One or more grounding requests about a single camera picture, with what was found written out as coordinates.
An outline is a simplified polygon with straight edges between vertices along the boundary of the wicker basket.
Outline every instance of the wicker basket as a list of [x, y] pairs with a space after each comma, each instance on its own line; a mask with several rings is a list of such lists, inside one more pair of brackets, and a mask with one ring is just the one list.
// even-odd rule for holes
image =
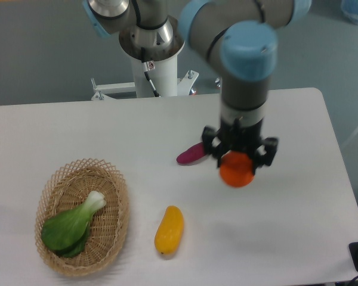
[[[91, 221], [85, 250], [73, 258], [58, 257], [41, 241], [44, 222], [83, 203], [91, 191], [104, 194], [106, 205]], [[113, 262], [125, 241], [129, 202], [123, 176], [105, 161], [83, 159], [66, 164], [48, 181], [36, 215], [35, 238], [43, 261], [66, 276], [84, 276]]]

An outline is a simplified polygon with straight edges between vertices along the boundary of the green leafy vegetable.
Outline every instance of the green leafy vegetable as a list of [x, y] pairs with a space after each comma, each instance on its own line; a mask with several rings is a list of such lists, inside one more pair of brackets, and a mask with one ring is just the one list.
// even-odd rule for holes
[[74, 243], [74, 245], [68, 247], [67, 249], [57, 250], [55, 253], [58, 256], [75, 257], [76, 255], [83, 252], [83, 250], [85, 249], [85, 244], [89, 238], [89, 235], [90, 235], [90, 225], [88, 224], [84, 235], [76, 243]]
[[81, 238], [88, 236], [87, 229], [94, 213], [105, 204], [103, 194], [97, 191], [90, 192], [87, 199], [79, 206], [45, 221], [41, 231], [42, 242], [52, 251], [65, 253], [70, 247], [75, 249], [74, 245]]

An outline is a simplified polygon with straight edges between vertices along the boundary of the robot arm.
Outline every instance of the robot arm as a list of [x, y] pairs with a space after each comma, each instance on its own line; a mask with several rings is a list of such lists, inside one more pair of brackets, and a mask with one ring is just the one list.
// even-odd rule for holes
[[[202, 134], [205, 152], [218, 160], [218, 167], [230, 150], [248, 155], [253, 174], [271, 165], [278, 139], [262, 139], [261, 126], [277, 61], [273, 28], [302, 17], [310, 5], [311, 0], [194, 0], [183, 9], [183, 38], [223, 81], [220, 128], [206, 126]], [[216, 147], [215, 138], [220, 140]], [[261, 146], [264, 154], [258, 150]]]

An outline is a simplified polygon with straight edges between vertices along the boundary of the orange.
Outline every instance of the orange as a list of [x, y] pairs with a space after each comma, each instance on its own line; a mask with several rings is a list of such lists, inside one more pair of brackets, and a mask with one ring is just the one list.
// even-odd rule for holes
[[247, 186], [254, 179], [253, 161], [245, 153], [231, 151], [221, 158], [220, 176], [230, 186]]

